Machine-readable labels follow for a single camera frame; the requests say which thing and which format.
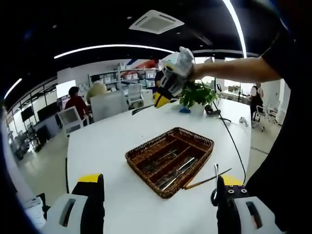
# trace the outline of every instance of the green plant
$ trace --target green plant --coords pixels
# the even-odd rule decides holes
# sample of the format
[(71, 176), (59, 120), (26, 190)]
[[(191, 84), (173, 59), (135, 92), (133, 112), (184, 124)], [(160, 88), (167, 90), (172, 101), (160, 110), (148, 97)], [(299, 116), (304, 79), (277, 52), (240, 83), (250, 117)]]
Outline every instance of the green plant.
[(180, 104), (190, 108), (197, 102), (203, 106), (211, 105), (217, 96), (210, 86), (204, 83), (186, 82), (180, 94)]

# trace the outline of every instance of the person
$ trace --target person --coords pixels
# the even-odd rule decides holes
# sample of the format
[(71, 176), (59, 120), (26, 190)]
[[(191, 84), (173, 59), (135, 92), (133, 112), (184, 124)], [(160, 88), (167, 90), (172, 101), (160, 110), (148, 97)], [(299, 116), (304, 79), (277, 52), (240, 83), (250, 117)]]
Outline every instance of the person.
[(68, 94), (70, 96), (70, 99), (67, 101), (65, 109), (75, 106), (80, 118), (84, 119), (85, 114), (87, 116), (89, 115), (89, 110), (82, 97), (78, 96), (78, 92), (79, 88), (76, 86), (69, 89)]
[(155, 85), (159, 87), (161, 85), (160, 80), (164, 76), (164, 72), (162, 70), (158, 71), (155, 76)]
[(257, 111), (257, 106), (263, 107), (263, 101), (262, 101), (261, 95), (259, 93), (259, 88), (258, 88), (257, 84), (255, 86), (253, 86), (252, 90), (251, 90), (251, 98), (250, 98), (250, 100), (251, 100), (251, 104), (250, 104), (251, 119), (253, 119), (253, 115)]
[(194, 65), (191, 79), (204, 76), (230, 79), (238, 82), (262, 83), (283, 78), (291, 90), (289, 105), (281, 131), (267, 158), (246, 184), (251, 196), (257, 196), (274, 214), (281, 230), (297, 230), (303, 224), (305, 212), (304, 188), (309, 184), (308, 143), (298, 137), (299, 106), (308, 106), (302, 85), (310, 77), (311, 52), (309, 7), (303, 1), (277, 0), (284, 28), (270, 48), (258, 58), (236, 59), (226, 63)]
[(255, 85), (256, 85), (257, 93), (259, 93), (261, 100), (263, 100), (263, 90), (261, 88), (261, 83), (258, 82)]
[(107, 93), (106, 85), (100, 81), (99, 75), (91, 77), (93, 86), (88, 90), (87, 102), (91, 104), (91, 98), (97, 95), (104, 95)]

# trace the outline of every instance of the woven tray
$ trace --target woven tray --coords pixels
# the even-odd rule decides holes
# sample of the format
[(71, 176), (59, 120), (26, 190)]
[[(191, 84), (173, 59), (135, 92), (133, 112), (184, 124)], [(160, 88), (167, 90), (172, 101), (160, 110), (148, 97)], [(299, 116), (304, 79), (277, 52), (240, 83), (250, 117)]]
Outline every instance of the woven tray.
[[(214, 142), (182, 128), (173, 128), (162, 135), (126, 153), (129, 166), (151, 189), (162, 198), (171, 198), (197, 173), (210, 157)], [(179, 176), (167, 189), (161, 184), (171, 180), (177, 171), (190, 158), (195, 163)]]

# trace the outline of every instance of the air conditioner vent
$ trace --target air conditioner vent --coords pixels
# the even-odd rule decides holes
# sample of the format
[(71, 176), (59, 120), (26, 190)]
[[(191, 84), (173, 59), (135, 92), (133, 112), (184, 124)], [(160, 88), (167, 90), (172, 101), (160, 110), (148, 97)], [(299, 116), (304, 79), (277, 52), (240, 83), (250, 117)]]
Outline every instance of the air conditioner vent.
[(132, 24), (129, 29), (161, 34), (184, 23), (159, 11), (150, 10)]

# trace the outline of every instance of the cable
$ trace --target cable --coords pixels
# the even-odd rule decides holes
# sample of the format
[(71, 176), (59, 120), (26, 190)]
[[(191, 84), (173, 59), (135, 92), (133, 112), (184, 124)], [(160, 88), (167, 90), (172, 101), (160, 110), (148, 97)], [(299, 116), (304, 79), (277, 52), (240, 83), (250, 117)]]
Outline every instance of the cable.
[[(214, 101), (213, 101), (213, 104), (214, 104), (214, 107), (216, 108), (216, 110), (218, 110), (218, 108), (217, 108), (217, 106), (216, 106), (216, 104), (215, 104)], [(231, 137), (231, 139), (232, 139), (232, 142), (233, 142), (233, 144), (234, 144), (234, 147), (235, 147), (235, 149), (236, 149), (236, 151), (237, 151), (240, 164), (242, 165), (242, 168), (243, 168), (243, 171), (244, 171), (244, 182), (243, 182), (243, 184), (245, 184), (245, 181), (246, 181), (246, 171), (245, 171), (245, 168), (244, 168), (244, 165), (243, 165), (243, 162), (242, 162), (242, 158), (240, 157), (239, 151), (238, 151), (237, 146), (236, 146), (236, 144), (235, 144), (235, 142), (234, 142), (234, 139), (233, 139), (233, 137), (232, 137), (232, 135), (231, 135), (231, 133), (230, 133), (230, 130), (229, 130), (228, 126), (226, 125), (226, 123), (224, 122), (224, 119), (223, 119), (223, 117), (222, 117), (222, 115), (221, 115), (221, 112), (219, 113), (219, 115), (220, 115), (220, 118), (221, 118), (222, 122), (224, 123), (224, 126), (226, 127), (226, 130), (228, 130), (228, 133), (229, 133), (229, 135), (230, 135), (230, 137)]]

